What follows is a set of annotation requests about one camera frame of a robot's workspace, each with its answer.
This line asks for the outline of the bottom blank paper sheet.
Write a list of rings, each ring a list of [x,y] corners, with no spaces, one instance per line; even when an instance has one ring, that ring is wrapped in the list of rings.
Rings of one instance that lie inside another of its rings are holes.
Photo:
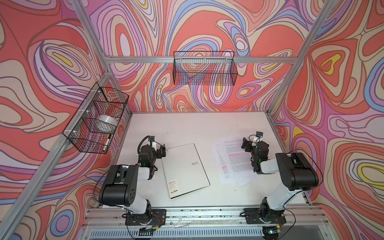
[[[240,187],[251,183],[252,181],[255,181],[259,179],[258,175],[250,175],[250,176],[244,176],[244,177],[236,177],[235,180],[238,183]]]

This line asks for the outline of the white folder black inside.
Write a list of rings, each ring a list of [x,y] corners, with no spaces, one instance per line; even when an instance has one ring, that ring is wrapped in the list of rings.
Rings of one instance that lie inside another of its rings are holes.
[[[166,149],[163,168],[171,199],[211,185],[193,143]]]

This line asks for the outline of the silver tape roll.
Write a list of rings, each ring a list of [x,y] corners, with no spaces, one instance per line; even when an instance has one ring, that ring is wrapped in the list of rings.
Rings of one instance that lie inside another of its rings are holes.
[[[95,128],[101,133],[113,134],[118,126],[118,121],[108,115],[99,115],[95,120]]]

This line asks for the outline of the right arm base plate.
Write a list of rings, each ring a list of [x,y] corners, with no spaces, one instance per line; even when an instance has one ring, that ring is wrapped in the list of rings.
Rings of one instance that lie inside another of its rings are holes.
[[[259,208],[245,208],[243,215],[247,224],[275,224],[284,225],[287,220],[284,211],[261,210]]]

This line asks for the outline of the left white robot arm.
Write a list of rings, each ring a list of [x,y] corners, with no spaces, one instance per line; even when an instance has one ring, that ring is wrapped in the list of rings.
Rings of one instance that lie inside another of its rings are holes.
[[[151,180],[158,169],[156,160],[166,156],[166,146],[159,147],[140,147],[139,162],[135,165],[111,166],[100,189],[98,202],[109,207],[121,207],[135,217],[152,218],[150,201],[139,197],[137,192],[138,182]]]

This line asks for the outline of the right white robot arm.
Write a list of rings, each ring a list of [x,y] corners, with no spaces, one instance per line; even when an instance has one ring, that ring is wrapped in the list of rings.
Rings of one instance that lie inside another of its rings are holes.
[[[318,173],[302,153],[276,153],[269,159],[269,144],[243,138],[241,148],[251,153],[251,164],[258,175],[280,174],[281,183],[274,192],[265,197],[258,210],[259,219],[271,222],[281,217],[294,196],[320,185]]]

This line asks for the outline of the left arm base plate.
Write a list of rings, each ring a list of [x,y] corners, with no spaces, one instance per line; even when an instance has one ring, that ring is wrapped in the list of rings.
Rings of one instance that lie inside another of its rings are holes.
[[[161,227],[166,223],[167,210],[154,209],[142,215],[134,215],[126,212],[122,215],[126,226]]]

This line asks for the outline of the white marker pen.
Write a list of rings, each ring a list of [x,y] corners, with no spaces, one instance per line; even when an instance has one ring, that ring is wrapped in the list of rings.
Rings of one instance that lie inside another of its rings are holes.
[[[108,150],[109,143],[110,143],[110,139],[107,139],[107,141],[104,144],[103,149],[102,149],[103,153],[105,153]]]

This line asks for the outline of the printed paper sheet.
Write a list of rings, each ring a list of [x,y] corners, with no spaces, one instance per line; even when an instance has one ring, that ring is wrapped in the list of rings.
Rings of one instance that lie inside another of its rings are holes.
[[[242,144],[243,137],[237,137],[223,139],[217,145],[217,149],[226,163],[229,174],[233,178],[254,174],[251,154],[241,148]]]
[[[236,184],[237,183],[236,179],[231,177],[228,171],[226,161],[224,160],[224,158],[220,153],[220,144],[214,143],[212,145],[212,150],[215,157],[216,166],[218,168],[221,184],[222,185]]]

